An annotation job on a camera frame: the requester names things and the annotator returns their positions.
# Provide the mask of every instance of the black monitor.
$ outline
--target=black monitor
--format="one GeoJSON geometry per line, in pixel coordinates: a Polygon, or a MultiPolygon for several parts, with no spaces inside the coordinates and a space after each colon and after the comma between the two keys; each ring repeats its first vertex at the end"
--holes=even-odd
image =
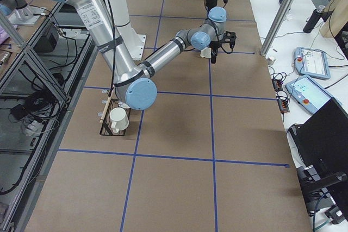
{"type": "MultiPolygon", "coordinates": [[[[348,174],[348,114],[334,98],[298,126],[295,133],[304,164],[313,165],[321,178],[337,172],[348,174]]],[[[327,189],[348,219],[348,181],[327,189]]]]}

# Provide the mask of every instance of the black wire rack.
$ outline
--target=black wire rack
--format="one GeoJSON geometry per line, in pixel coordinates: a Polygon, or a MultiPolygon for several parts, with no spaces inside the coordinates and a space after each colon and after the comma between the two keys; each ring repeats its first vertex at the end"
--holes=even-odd
{"type": "MultiPolygon", "coordinates": [[[[114,108],[117,108],[117,107],[119,107],[119,100],[118,99],[111,99],[109,106],[108,106],[108,109],[107,109],[107,112],[105,114],[105,118],[102,122],[102,127],[101,127],[100,132],[99,132],[99,134],[101,136],[125,136],[127,129],[120,130],[118,133],[114,133],[112,128],[111,128],[111,120],[110,120],[109,114],[110,114],[111,110],[113,110],[114,108]]],[[[131,114],[131,109],[125,109],[125,111],[126,111],[126,114],[127,114],[128,120],[129,120],[129,116],[131,114]]]]}

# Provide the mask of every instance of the black cylinder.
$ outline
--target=black cylinder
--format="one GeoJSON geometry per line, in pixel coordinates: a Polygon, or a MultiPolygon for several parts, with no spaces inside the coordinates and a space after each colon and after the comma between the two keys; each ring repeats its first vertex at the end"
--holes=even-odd
{"type": "Polygon", "coordinates": [[[313,28],[315,27],[316,23],[321,18],[322,13],[324,12],[325,6],[320,5],[317,9],[313,10],[312,15],[310,16],[307,24],[304,26],[303,31],[305,33],[312,32],[313,28]]]}

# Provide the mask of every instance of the white table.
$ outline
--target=white table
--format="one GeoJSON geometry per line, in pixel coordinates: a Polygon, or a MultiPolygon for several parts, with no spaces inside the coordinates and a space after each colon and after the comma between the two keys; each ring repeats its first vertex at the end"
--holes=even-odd
{"type": "MultiPolygon", "coordinates": [[[[279,0],[250,0],[255,20],[257,22],[257,28],[261,41],[264,41],[264,37],[267,36],[267,33],[272,25],[272,22],[276,16],[276,13],[279,8],[279,0]]],[[[294,0],[291,5],[291,10],[289,11],[288,18],[282,23],[282,26],[277,34],[277,36],[284,35],[286,33],[292,32],[302,32],[303,27],[306,24],[306,19],[311,16],[313,10],[315,9],[314,4],[311,0],[294,0]]],[[[300,33],[300,34],[290,34],[284,37],[276,38],[272,44],[271,49],[267,53],[266,57],[273,56],[276,58],[275,63],[272,65],[275,72],[286,72],[287,74],[293,71],[293,62],[294,62],[294,50],[296,47],[311,47],[311,49],[321,49],[327,54],[343,59],[340,55],[342,54],[341,50],[337,47],[337,44],[334,39],[324,38],[321,36],[317,27],[313,29],[310,34],[300,33]]],[[[329,58],[329,65],[339,66],[347,65],[347,59],[338,60],[329,58]]],[[[315,79],[323,87],[329,86],[332,83],[336,82],[342,76],[348,73],[348,67],[343,68],[330,68],[331,78],[329,80],[320,80],[315,79]]],[[[298,77],[296,70],[287,76],[284,83],[288,83],[298,77]]],[[[332,86],[328,91],[339,101],[342,102],[342,107],[345,111],[348,111],[348,77],[332,86]]],[[[290,113],[285,114],[284,117],[284,127],[288,129],[294,123],[305,123],[311,116],[302,106],[300,106],[293,98],[289,105],[290,113]]],[[[291,137],[288,137],[291,151],[293,153],[293,158],[296,167],[303,165],[296,146],[291,137]]],[[[321,210],[316,216],[316,226],[325,221],[326,216],[324,211],[321,210]]],[[[321,232],[347,232],[348,231],[348,222],[345,220],[339,225],[328,224],[321,228],[321,232]]]]}

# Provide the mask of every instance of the white mug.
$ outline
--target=white mug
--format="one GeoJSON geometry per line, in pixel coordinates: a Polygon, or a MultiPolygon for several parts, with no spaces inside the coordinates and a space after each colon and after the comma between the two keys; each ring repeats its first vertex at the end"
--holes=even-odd
{"type": "Polygon", "coordinates": [[[112,109],[109,116],[111,120],[111,129],[114,133],[118,133],[120,130],[124,130],[128,127],[129,120],[123,108],[117,107],[112,109]]]}

